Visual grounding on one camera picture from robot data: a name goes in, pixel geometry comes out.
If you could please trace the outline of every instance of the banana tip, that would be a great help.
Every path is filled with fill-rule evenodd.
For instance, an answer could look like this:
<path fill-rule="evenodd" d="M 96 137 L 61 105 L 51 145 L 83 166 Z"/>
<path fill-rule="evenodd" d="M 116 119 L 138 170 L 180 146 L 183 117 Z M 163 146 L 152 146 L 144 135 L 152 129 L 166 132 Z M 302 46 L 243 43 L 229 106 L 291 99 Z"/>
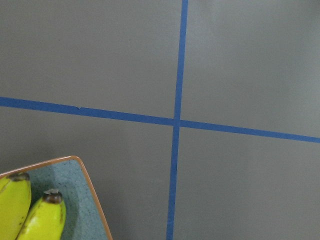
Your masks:
<path fill-rule="evenodd" d="M 42 199 L 50 204 L 60 204 L 63 201 L 62 193 L 56 188 L 51 188 L 45 191 Z"/>
<path fill-rule="evenodd" d="M 24 181 L 24 180 L 29 181 L 30 180 L 30 176 L 26 172 L 16 172 L 16 173 L 9 175 L 8 178 L 14 182 Z"/>

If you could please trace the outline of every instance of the yellow banana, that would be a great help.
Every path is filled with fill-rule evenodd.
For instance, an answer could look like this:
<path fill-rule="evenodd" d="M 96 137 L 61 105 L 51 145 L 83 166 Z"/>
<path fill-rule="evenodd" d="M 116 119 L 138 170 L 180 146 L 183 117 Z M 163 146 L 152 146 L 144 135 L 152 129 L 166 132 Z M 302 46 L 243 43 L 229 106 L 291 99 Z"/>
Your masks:
<path fill-rule="evenodd" d="M 66 221 L 66 205 L 57 189 L 45 191 L 30 209 L 16 240 L 59 240 Z"/>
<path fill-rule="evenodd" d="M 30 177 L 26 172 L 0 179 L 0 239 L 15 240 L 31 203 Z"/>

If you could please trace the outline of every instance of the gray surface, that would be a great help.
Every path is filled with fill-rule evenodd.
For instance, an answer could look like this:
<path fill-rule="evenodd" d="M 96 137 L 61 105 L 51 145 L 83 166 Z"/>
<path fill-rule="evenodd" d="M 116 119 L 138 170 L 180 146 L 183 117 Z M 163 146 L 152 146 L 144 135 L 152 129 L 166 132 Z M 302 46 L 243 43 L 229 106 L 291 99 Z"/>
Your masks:
<path fill-rule="evenodd" d="M 0 107 L 1 172 L 77 155 L 115 240 L 166 235 L 172 127 Z"/>
<path fill-rule="evenodd" d="M 76 160 L 68 160 L 28 171 L 34 204 L 44 191 L 59 189 L 66 207 L 61 240 L 108 240 L 98 209 Z"/>
<path fill-rule="evenodd" d="M 0 96 L 173 116 L 179 0 L 0 4 Z"/>
<path fill-rule="evenodd" d="M 181 118 L 320 135 L 320 2 L 190 0 Z M 1 1 L 0 96 L 173 117 L 181 1 Z M 166 238 L 172 127 L 0 107 L 1 172 L 77 155 L 114 240 Z M 319 145 L 180 135 L 174 240 L 319 239 Z"/>
<path fill-rule="evenodd" d="M 175 240 L 320 238 L 317 143 L 182 128 Z"/>
<path fill-rule="evenodd" d="M 189 1 L 181 118 L 320 136 L 320 1 Z"/>

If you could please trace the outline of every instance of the blue bowl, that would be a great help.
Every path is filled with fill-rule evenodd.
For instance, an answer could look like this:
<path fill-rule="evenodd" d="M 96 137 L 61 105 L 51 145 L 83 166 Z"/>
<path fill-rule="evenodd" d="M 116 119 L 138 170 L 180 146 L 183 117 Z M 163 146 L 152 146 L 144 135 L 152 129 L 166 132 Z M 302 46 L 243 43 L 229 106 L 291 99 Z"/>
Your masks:
<path fill-rule="evenodd" d="M 5 172 L 0 177 L 15 172 L 30 175 L 31 205 L 48 189 L 62 193 L 66 220 L 61 240 L 112 240 L 93 184 L 79 157 L 55 158 Z"/>

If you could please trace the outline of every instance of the blue tape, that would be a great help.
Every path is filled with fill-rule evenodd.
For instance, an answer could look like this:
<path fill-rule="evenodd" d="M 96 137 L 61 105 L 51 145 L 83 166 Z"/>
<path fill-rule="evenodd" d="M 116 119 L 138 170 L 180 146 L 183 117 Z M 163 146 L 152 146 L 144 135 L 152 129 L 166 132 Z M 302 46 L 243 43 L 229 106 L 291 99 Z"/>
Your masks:
<path fill-rule="evenodd" d="M 176 86 L 175 86 L 174 118 L 173 118 L 174 125 L 173 125 L 173 131 L 172 131 L 171 167 L 170 167 L 168 216 L 167 216 L 167 224 L 166 224 L 166 240 L 172 240 L 174 238 L 179 132 L 180 132 L 180 118 L 181 118 L 181 105 L 182 105 L 182 87 L 183 87 L 184 67 L 185 67 L 187 16 L 188 16 L 188 0 L 182 0 L 179 53 L 178 53 L 178 64 L 177 64 Z"/>
<path fill-rule="evenodd" d="M 125 113 L 119 111 L 109 111 L 88 107 L 77 107 L 41 101 L 22 100 L 9 97 L 0 97 L 0 106 L 104 119 L 116 119 L 148 124 L 160 124 L 167 126 L 174 125 L 174 120 L 171 118 Z"/>
<path fill-rule="evenodd" d="M 290 134 L 290 133 L 277 132 L 277 131 L 266 131 L 266 130 L 237 127 L 237 126 L 220 125 L 220 124 L 205 123 L 205 122 L 197 122 L 197 121 L 181 120 L 180 126 L 184 128 L 192 128 L 192 129 L 203 129 L 203 130 L 211 130 L 211 131 L 234 133 L 234 134 L 245 134 L 245 135 L 261 136 L 261 137 L 276 138 L 276 139 L 288 139 L 288 140 L 295 140 L 295 141 L 320 143 L 319 137 L 297 135 L 297 134 Z"/>

